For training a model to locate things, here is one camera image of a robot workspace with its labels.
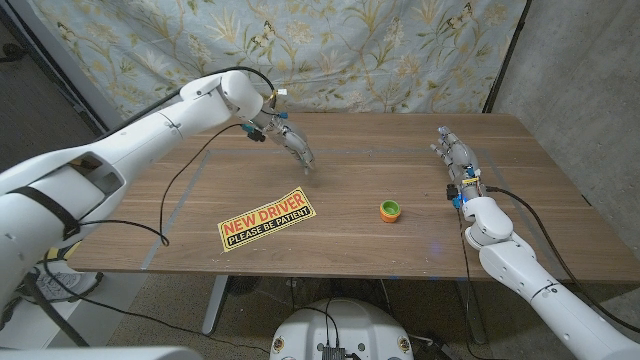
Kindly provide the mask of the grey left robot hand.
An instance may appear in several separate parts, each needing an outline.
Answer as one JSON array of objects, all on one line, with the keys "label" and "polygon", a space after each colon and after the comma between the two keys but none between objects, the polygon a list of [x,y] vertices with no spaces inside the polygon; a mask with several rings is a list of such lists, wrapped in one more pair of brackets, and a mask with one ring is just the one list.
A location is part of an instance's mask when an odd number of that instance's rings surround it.
[{"label": "grey left robot hand", "polygon": [[306,135],[292,122],[279,115],[264,112],[259,113],[253,121],[266,137],[291,153],[304,168],[306,174],[313,169],[314,155]]}]

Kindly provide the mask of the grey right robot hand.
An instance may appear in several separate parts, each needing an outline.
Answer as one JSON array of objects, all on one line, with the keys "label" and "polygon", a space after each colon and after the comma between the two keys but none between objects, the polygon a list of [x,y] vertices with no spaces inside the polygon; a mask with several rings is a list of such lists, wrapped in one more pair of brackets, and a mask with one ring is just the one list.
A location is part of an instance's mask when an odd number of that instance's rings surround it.
[{"label": "grey right robot hand", "polygon": [[439,127],[438,133],[438,143],[432,144],[431,149],[447,167],[452,184],[458,191],[460,203],[480,197],[481,170],[474,151],[448,127]]}]

